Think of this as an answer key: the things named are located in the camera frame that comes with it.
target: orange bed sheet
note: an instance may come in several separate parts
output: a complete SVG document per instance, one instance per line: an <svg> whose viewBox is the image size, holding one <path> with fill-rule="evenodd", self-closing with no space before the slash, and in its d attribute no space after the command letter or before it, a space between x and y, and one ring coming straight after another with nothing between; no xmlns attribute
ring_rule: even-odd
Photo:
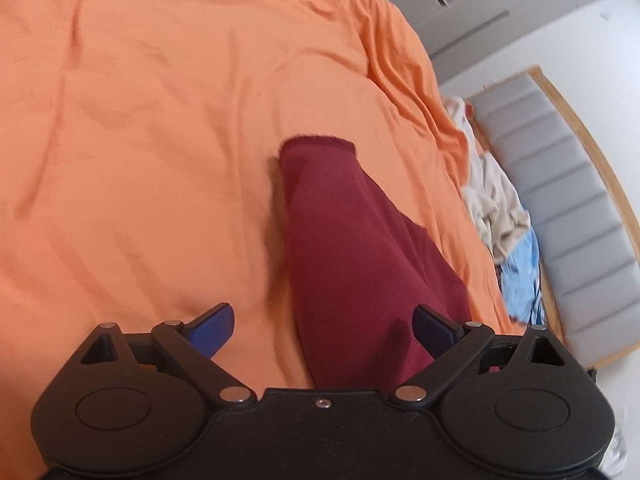
<svg viewBox="0 0 640 480"><path fill-rule="evenodd" d="M458 188L465 140L386 0L0 0L0 477L35 478L37 396L97 323L147 332L220 301L216 361L311 386L290 308L278 147L354 142L509 333Z"/></svg>

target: white fabric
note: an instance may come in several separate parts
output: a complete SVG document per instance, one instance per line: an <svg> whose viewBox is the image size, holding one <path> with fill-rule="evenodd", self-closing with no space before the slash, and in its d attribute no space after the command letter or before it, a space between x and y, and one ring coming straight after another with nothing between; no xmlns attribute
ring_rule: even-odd
<svg viewBox="0 0 640 480"><path fill-rule="evenodd" d="M466 209L482 241L499 265L529 231L529 213L520 205L518 193L491 153L478 154L476 137L466 118L465 102L444 98L444 105L469 146L469 182L461 190Z"/></svg>

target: red object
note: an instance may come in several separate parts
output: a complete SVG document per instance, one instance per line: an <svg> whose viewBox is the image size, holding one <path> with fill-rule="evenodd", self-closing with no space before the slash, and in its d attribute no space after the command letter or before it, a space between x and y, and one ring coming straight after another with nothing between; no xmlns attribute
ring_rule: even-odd
<svg viewBox="0 0 640 480"><path fill-rule="evenodd" d="M290 139L280 166L294 312L316 387L388 392L433 361L413 337L414 308L465 322L465 285L350 142Z"/></svg>

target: gray upholstered headboard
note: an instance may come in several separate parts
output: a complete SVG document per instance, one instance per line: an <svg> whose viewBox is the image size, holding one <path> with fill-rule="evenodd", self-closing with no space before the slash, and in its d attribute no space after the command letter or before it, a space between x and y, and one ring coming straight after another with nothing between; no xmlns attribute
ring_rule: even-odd
<svg viewBox="0 0 640 480"><path fill-rule="evenodd" d="M594 365L640 342L638 240L630 237L628 210L621 216L620 200L612 195L608 180L618 190L617 179L597 168L537 73L498 84L471 102L495 158L531 215L564 341L581 364ZM637 229L637 219L632 221Z"/></svg>

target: silver pin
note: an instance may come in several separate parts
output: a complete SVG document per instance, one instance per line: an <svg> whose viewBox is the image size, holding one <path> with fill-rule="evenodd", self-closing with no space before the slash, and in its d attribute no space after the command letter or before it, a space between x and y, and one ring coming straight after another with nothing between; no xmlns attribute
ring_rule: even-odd
<svg viewBox="0 0 640 480"><path fill-rule="evenodd" d="M330 408L333 403L329 399L316 400L316 408Z"/></svg>
<svg viewBox="0 0 640 480"><path fill-rule="evenodd" d="M228 386L220 390L220 399L226 402L247 402L251 399L251 390L244 386Z"/></svg>
<svg viewBox="0 0 640 480"><path fill-rule="evenodd" d="M427 396L427 391L420 386L400 386L396 397L404 402L419 402Z"/></svg>

